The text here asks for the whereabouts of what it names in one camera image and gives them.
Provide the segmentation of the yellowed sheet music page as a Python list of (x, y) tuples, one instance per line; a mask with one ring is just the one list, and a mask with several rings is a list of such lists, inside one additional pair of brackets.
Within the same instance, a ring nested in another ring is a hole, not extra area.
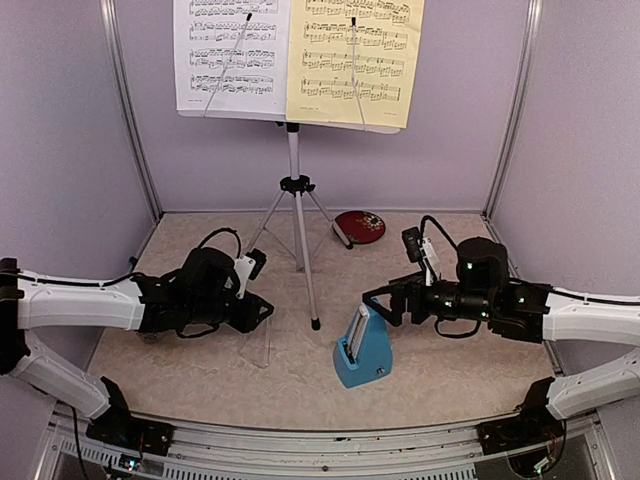
[(292, 2), (287, 120), (406, 128), (424, 8), (411, 0)]

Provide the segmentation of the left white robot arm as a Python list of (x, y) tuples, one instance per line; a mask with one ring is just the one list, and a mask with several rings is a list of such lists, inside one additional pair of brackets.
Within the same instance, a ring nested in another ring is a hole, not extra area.
[(161, 276), (131, 272), (112, 280), (69, 279), (24, 272), (14, 258), (1, 261), (1, 372), (80, 411), (121, 445), (140, 434), (137, 418), (118, 385), (96, 378), (47, 347), (34, 331), (49, 326), (94, 326), (140, 334), (190, 325), (209, 335), (223, 324), (255, 330), (274, 311), (248, 291), (266, 255), (252, 249), (235, 256), (201, 241), (183, 265)]

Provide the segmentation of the white sheet music page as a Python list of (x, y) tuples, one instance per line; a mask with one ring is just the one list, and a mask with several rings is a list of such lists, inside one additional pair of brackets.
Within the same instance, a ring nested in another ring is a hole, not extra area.
[(184, 117), (283, 121), (291, 3), (173, 3), (176, 110)]

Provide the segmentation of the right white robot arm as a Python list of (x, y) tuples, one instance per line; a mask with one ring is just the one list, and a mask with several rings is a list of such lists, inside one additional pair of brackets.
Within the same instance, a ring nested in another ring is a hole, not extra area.
[(581, 373), (534, 382), (513, 419), (511, 433), (535, 442), (555, 420), (639, 393), (639, 302), (632, 297), (571, 292), (513, 279), (504, 245), (483, 237), (456, 248), (454, 281), (415, 275), (366, 292), (365, 304), (398, 326), (404, 314), (414, 324), (471, 320), (503, 338), (530, 343), (583, 340), (630, 346), (629, 353)]

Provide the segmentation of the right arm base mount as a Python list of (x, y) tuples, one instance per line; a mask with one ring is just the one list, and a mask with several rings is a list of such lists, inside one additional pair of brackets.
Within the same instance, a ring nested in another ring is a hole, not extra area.
[(516, 416), (483, 422), (476, 430), (483, 454), (493, 455), (559, 439), (566, 432), (566, 422)]

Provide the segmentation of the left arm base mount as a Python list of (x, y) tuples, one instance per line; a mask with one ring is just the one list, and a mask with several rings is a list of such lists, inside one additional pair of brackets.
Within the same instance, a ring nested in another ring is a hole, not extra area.
[(142, 454), (166, 456), (173, 439), (171, 424), (132, 416), (102, 416), (92, 420), (88, 438)]

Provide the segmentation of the blue metronome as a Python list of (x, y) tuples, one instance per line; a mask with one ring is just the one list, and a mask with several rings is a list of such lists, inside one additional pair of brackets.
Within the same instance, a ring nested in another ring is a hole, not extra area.
[(345, 335), (338, 339), (332, 358), (337, 377), (347, 389), (388, 376), (393, 353), (383, 317), (361, 303)]

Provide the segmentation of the white perforated music stand desk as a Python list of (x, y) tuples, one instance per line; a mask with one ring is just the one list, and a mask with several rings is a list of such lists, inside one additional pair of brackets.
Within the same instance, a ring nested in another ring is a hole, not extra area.
[(422, 1), (176, 1), (176, 110), (364, 131), (408, 124)]

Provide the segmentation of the clear metronome front cover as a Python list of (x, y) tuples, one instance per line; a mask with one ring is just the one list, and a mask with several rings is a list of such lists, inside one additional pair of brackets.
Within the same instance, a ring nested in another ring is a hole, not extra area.
[(263, 321), (253, 332), (246, 335), (238, 351), (241, 358), (259, 369), (270, 365), (272, 319)]

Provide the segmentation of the silver tripod stand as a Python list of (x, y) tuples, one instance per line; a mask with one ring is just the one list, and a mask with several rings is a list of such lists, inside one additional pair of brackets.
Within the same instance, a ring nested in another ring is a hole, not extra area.
[(293, 222), (293, 240), (294, 250), (291, 251), (279, 237), (274, 233), (272, 236), (287, 250), (287, 252), (295, 260), (295, 269), (305, 274), (306, 287), (310, 308), (310, 323), (313, 331), (321, 329), (321, 321), (317, 309), (316, 295), (314, 290), (311, 259), (312, 252), (309, 249), (307, 236), (306, 220), (303, 208), (303, 198), (307, 195), (315, 206), (324, 216), (329, 224), (329, 230), (333, 232), (347, 250), (354, 248), (354, 243), (344, 233), (342, 228), (336, 222), (334, 216), (329, 212), (328, 208), (321, 202), (317, 192), (316, 185), (311, 181), (310, 177), (301, 173), (300, 169), (300, 149), (299, 149), (299, 133), (300, 124), (293, 122), (276, 121), (278, 128), (283, 128), (287, 134), (288, 158), (289, 158), (289, 175), (283, 177), (279, 182), (279, 190), (276, 193), (266, 214), (261, 218), (251, 240), (247, 245), (247, 251), (252, 250), (261, 234), (268, 230), (267, 226), (271, 217), (280, 205), (286, 194), (291, 196), (292, 200), (292, 222)]

